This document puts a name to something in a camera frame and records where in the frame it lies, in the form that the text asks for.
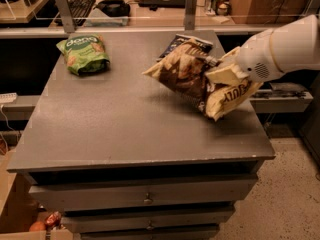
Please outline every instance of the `power strip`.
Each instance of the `power strip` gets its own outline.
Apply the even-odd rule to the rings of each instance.
[[[17,99],[17,94],[15,92],[0,94],[0,104],[11,103],[16,99]]]

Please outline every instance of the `laptop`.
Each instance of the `laptop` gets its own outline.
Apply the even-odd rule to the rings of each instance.
[[[186,0],[139,0],[141,7],[185,8]]]

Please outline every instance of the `black keyboard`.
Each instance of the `black keyboard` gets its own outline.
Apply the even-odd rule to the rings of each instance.
[[[69,7],[71,15],[74,18],[77,26],[81,26],[85,22],[85,18],[90,14],[92,6],[95,4],[96,0],[70,0]],[[54,20],[58,25],[62,25],[62,20],[60,18],[60,13]]]

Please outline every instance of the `robotic hand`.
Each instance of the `robotic hand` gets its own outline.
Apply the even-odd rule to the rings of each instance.
[[[318,19],[310,15],[252,36],[240,47],[235,62],[254,82],[301,69],[320,70],[319,39]]]

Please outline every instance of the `floor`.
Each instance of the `floor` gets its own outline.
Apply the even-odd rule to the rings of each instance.
[[[267,130],[276,158],[259,170],[259,181],[235,214],[210,240],[319,240],[319,169],[294,129]]]

